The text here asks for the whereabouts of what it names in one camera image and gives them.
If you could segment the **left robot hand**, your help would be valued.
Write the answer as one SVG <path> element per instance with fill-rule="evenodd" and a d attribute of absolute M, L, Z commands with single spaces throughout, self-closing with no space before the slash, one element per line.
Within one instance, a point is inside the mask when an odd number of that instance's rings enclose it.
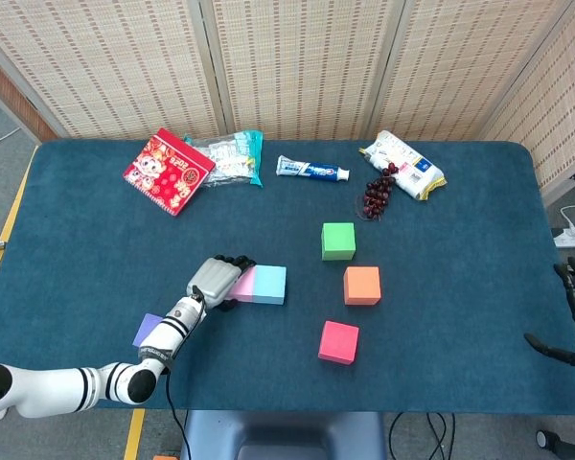
<path fill-rule="evenodd" d="M 188 282 L 187 295 L 202 301 L 207 311 L 212 310 L 225 301 L 233 285 L 255 265 L 255 261 L 243 255 L 208 258 Z"/>

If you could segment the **pink foam cube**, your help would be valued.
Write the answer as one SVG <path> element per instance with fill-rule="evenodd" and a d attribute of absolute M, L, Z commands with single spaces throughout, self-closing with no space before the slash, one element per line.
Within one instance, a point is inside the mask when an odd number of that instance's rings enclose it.
<path fill-rule="evenodd" d="M 256 266 L 248 268 L 238 281 L 231 287 L 226 300 L 251 303 L 253 301 Z"/>

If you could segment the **purple foam cube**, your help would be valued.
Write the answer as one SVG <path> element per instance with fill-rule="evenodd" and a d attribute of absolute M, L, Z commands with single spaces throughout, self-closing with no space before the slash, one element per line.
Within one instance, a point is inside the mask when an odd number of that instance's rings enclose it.
<path fill-rule="evenodd" d="M 142 342 L 150 335 L 153 329 L 164 319 L 163 316 L 146 313 L 141 321 L 132 345 L 139 348 Z"/>

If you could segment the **green foam cube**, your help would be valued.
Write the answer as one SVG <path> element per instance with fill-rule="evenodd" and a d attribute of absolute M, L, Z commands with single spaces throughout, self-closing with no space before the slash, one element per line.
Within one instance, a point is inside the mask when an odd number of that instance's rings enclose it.
<path fill-rule="evenodd" d="M 352 222 L 324 222 L 321 231 L 323 261 L 351 261 L 356 253 L 355 226 Z"/>

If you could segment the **red foam cube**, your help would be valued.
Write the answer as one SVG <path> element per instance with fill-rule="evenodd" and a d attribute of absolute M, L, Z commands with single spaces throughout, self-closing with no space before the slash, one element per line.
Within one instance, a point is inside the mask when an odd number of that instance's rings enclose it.
<path fill-rule="evenodd" d="M 322 330 L 318 357 L 344 365 L 356 359 L 359 327 L 326 321 Z"/>

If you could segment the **orange foam cube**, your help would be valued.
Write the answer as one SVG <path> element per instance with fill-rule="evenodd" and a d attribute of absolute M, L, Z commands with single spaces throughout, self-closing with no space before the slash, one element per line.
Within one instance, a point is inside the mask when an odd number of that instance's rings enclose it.
<path fill-rule="evenodd" d="M 380 270 L 377 266 L 348 266 L 343 287 L 347 306 L 374 306 L 381 298 Z"/>

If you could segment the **light blue foam cube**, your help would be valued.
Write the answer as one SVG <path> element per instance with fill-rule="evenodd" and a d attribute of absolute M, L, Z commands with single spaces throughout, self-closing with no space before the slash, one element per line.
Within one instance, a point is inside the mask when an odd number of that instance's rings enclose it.
<path fill-rule="evenodd" d="M 256 265 L 253 302 L 283 305 L 286 296 L 287 268 L 277 265 Z"/>

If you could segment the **dark teal table mat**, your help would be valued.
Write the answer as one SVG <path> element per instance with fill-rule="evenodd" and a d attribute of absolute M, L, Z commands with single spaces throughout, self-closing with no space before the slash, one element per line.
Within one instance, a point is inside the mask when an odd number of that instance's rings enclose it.
<path fill-rule="evenodd" d="M 532 158 L 510 142 L 418 142 L 447 178 L 420 202 L 394 191 L 357 217 L 375 176 L 356 141 L 267 141 L 263 186 L 204 188 L 171 216 L 123 173 L 140 141 L 60 140 L 35 153 L 0 264 L 0 362 L 27 369 L 132 363 L 200 265 L 245 255 L 287 268 L 283 305 L 212 311 L 152 407 L 575 414 L 575 368 L 525 333 L 575 346 Z M 277 160 L 336 165 L 348 181 L 278 176 Z M 356 253 L 323 261 L 324 222 Z M 377 266 L 374 306 L 344 303 L 348 266 Z M 326 321 L 359 327 L 350 365 L 320 359 Z"/>

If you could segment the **red snack packet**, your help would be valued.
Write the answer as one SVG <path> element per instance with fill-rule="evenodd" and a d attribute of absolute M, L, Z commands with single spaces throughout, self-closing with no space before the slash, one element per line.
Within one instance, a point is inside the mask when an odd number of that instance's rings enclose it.
<path fill-rule="evenodd" d="M 215 167 L 200 150 L 160 128 L 127 166 L 123 178 L 175 217 Z"/>

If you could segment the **white blue toothpaste tube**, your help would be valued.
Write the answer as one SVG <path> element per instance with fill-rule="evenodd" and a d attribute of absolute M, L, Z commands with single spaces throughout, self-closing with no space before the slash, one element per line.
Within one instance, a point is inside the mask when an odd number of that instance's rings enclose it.
<path fill-rule="evenodd" d="M 336 165 L 292 160 L 280 155 L 277 160 L 278 176 L 300 176 L 331 182 L 348 181 L 350 172 Z"/>

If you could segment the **grey blue robot torso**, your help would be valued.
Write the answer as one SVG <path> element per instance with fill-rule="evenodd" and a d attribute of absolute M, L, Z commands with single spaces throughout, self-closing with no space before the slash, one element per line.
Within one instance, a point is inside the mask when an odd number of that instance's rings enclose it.
<path fill-rule="evenodd" d="M 378 412 L 192 410 L 180 460 L 387 460 Z"/>

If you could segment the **dark red grape bunch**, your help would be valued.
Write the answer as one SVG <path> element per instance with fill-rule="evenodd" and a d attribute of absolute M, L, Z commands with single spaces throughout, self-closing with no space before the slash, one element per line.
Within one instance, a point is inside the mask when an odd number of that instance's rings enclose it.
<path fill-rule="evenodd" d="M 356 199 L 356 215 L 367 221 L 381 220 L 397 185 L 399 169 L 390 162 L 381 169 L 379 177 L 366 184 L 365 192 Z"/>

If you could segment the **beige woven screen panel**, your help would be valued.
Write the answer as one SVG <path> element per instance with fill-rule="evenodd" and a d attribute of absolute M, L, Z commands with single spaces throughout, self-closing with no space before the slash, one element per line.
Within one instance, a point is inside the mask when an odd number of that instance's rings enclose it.
<path fill-rule="evenodd" d="M 59 138 L 226 130 L 211 0 L 0 0 L 5 84 Z"/>
<path fill-rule="evenodd" d="M 406 0 L 198 0 L 229 132 L 363 139 Z"/>
<path fill-rule="evenodd" d="M 399 0 L 366 133 L 479 135 L 573 0 Z"/>
<path fill-rule="evenodd" d="M 480 136 L 528 149 L 544 203 L 575 186 L 575 0 L 567 2 Z"/>

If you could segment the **white yellow snack bag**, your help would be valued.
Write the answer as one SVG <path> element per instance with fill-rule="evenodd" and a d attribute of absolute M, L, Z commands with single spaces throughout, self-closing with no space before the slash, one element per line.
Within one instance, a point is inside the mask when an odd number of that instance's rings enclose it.
<path fill-rule="evenodd" d="M 376 170 L 392 171 L 397 185 L 416 200 L 428 200 L 432 191 L 447 185 L 441 169 L 388 130 L 358 151 Z"/>

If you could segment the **brown woven screen panel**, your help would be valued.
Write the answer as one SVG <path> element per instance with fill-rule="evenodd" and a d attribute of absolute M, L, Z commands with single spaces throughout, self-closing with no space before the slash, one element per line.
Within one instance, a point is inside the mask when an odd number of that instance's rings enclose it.
<path fill-rule="evenodd" d="M 38 145 L 59 138 L 34 105 L 0 68 L 0 108 Z"/>

